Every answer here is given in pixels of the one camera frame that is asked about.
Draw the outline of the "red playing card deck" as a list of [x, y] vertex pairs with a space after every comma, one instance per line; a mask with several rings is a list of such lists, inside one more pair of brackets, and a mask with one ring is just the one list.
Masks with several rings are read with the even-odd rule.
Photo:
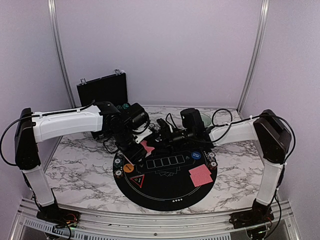
[[150, 156], [152, 151], [155, 149], [153, 146], [149, 146], [148, 142], [146, 140], [141, 141], [140, 144], [146, 150], [146, 155], [145, 155], [146, 157]]

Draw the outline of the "orange big blind button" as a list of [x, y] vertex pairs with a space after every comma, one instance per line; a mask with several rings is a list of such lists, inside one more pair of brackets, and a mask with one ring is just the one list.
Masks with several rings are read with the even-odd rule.
[[123, 170], [125, 173], [132, 173], [134, 171], [134, 166], [131, 163], [127, 163], [123, 166]]

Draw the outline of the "green 50 chip stack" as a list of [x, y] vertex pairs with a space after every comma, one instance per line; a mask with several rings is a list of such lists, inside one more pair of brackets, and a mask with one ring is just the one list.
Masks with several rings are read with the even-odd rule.
[[123, 166], [123, 160], [121, 158], [115, 158], [113, 160], [113, 167], [119, 169]]

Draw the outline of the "red triangular all-in marker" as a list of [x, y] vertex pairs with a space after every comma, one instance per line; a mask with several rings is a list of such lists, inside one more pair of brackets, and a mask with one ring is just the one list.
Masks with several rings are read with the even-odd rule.
[[137, 184], [139, 188], [143, 187], [143, 183], [144, 183], [144, 179], [145, 179], [145, 175], [141, 174], [141, 175], [136, 175], [130, 178], [130, 180]]

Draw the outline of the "blue small blind button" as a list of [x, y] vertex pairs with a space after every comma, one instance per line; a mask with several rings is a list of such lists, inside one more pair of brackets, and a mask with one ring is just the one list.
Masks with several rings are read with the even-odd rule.
[[202, 157], [202, 154], [198, 151], [193, 151], [191, 153], [191, 157], [194, 159], [194, 160], [200, 160], [201, 157]]

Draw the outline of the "red card dealt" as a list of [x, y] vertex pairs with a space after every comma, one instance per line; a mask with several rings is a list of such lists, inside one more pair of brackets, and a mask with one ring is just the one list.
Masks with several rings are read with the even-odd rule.
[[190, 178], [195, 187], [203, 186], [213, 182], [210, 174], [191, 174]]
[[207, 168], [205, 164], [202, 164], [200, 166], [197, 166], [195, 168], [192, 168], [189, 170], [189, 173], [191, 175], [211, 175], [211, 171]]

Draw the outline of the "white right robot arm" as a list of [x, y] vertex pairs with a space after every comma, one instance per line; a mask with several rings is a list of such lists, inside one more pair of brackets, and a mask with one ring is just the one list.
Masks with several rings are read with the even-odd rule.
[[260, 158], [264, 169], [259, 190], [248, 212], [247, 219], [258, 224], [267, 216], [267, 207], [273, 202], [282, 183], [288, 157], [296, 146], [296, 136], [290, 124], [276, 115], [271, 109], [265, 109], [256, 116], [204, 126], [199, 111], [186, 108], [180, 113], [183, 129], [175, 127], [162, 118], [156, 120], [164, 131], [162, 137], [170, 145], [179, 142], [193, 142], [222, 146], [230, 143], [257, 141], [260, 146]]

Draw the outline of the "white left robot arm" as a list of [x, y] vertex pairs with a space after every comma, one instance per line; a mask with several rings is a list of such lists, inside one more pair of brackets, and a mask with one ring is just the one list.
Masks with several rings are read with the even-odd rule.
[[44, 215], [51, 222], [58, 223], [64, 215], [57, 207], [41, 166], [38, 143], [85, 132], [93, 133], [94, 138], [110, 136], [117, 149], [134, 165], [148, 154], [142, 141], [152, 134], [150, 123], [148, 113], [138, 103], [123, 110], [109, 101], [92, 101], [87, 106], [47, 112], [25, 108], [0, 137], [3, 141], [9, 129], [16, 126], [14, 162], [9, 162], [3, 153], [0, 157], [7, 165], [20, 169], [39, 205], [44, 207]]

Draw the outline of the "round black poker mat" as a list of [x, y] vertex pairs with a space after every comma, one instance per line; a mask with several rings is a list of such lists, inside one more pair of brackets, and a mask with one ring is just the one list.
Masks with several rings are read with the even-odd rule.
[[[201, 159], [191, 157], [192, 152], [200, 152]], [[143, 165], [134, 165], [134, 171], [126, 173], [123, 170], [129, 162], [118, 151], [115, 158], [121, 158], [121, 168], [113, 167], [113, 176], [119, 190], [133, 203], [150, 210], [170, 212], [188, 208], [201, 201], [211, 191], [217, 178], [218, 166], [210, 168], [208, 153], [214, 153], [210, 148], [194, 148], [169, 154], [153, 153], [148, 156]], [[206, 165], [211, 172], [213, 182], [195, 187], [189, 170], [200, 165]], [[123, 177], [116, 178], [114, 172], [121, 170]], [[131, 177], [145, 175], [142, 188], [130, 180]]]

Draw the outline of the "green glass bowl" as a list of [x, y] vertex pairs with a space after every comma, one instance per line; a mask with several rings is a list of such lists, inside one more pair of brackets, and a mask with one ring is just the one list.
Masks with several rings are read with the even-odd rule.
[[201, 119], [202, 119], [204, 126], [206, 128], [212, 124], [212, 119], [210, 116], [208, 116], [207, 114], [204, 114], [204, 113], [201, 113], [200, 116], [201, 116]]

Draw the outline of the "green chip row right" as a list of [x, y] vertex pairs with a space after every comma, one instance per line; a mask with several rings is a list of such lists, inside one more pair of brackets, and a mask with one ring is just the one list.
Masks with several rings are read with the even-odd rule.
[[122, 107], [122, 109], [126, 110], [130, 107], [130, 104], [124, 103], [121, 107]]

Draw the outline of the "black poker chip case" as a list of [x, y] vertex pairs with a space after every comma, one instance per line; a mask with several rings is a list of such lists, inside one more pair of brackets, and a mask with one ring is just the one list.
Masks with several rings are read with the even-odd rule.
[[88, 81], [85, 78], [80, 79], [76, 88], [82, 107], [92, 101], [111, 102], [115, 106], [128, 102], [127, 74], [119, 69], [115, 69], [114, 72]]

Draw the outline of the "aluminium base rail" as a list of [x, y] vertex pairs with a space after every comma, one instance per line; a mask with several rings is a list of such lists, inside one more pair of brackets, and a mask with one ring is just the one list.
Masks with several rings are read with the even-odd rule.
[[44, 240], [299, 240], [301, 235], [290, 203], [271, 206], [274, 220], [235, 228], [234, 211], [194, 214], [127, 213], [61, 206], [79, 212], [76, 227], [57, 229], [54, 223], [37, 218], [38, 208], [23, 199], [9, 239]]

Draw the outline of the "right aluminium frame post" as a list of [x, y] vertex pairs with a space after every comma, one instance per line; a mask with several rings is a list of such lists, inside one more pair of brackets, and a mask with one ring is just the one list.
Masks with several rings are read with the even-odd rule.
[[270, 8], [270, 1], [262, 0], [256, 36], [255, 36], [255, 41], [253, 45], [253, 52], [251, 55], [244, 86], [243, 86], [243, 89], [237, 104], [237, 108], [236, 108], [239, 115], [241, 115], [243, 112], [243, 109], [245, 107], [245, 103], [248, 98], [250, 88], [253, 82], [257, 61], [258, 61], [258, 58], [262, 49], [263, 41], [264, 41], [269, 8]]

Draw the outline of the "aluminium frame post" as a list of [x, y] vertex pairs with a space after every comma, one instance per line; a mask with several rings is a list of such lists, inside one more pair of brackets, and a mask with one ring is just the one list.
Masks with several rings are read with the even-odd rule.
[[68, 76], [68, 72], [65, 64], [65, 58], [63, 54], [61, 36], [59, 31], [58, 16], [56, 11], [56, 1], [48, 0], [47, 5], [48, 5], [48, 12], [49, 12], [49, 17], [51, 22], [52, 33], [53, 33], [55, 50], [56, 50], [58, 64], [59, 64], [62, 79], [63, 79], [63, 84], [66, 90], [69, 105], [72, 108], [74, 108], [76, 106], [76, 102], [75, 102], [75, 98], [70, 85], [69, 76]]
[[256, 36], [255, 36], [255, 41], [253, 45], [253, 52], [251, 55], [244, 86], [243, 86], [243, 89], [237, 104], [237, 108], [236, 108], [239, 115], [241, 115], [243, 112], [243, 109], [245, 107], [245, 103], [248, 98], [250, 88], [253, 82], [257, 61], [258, 61], [258, 58], [262, 49], [263, 41], [264, 41], [269, 8], [270, 8], [270, 1], [262, 0]]

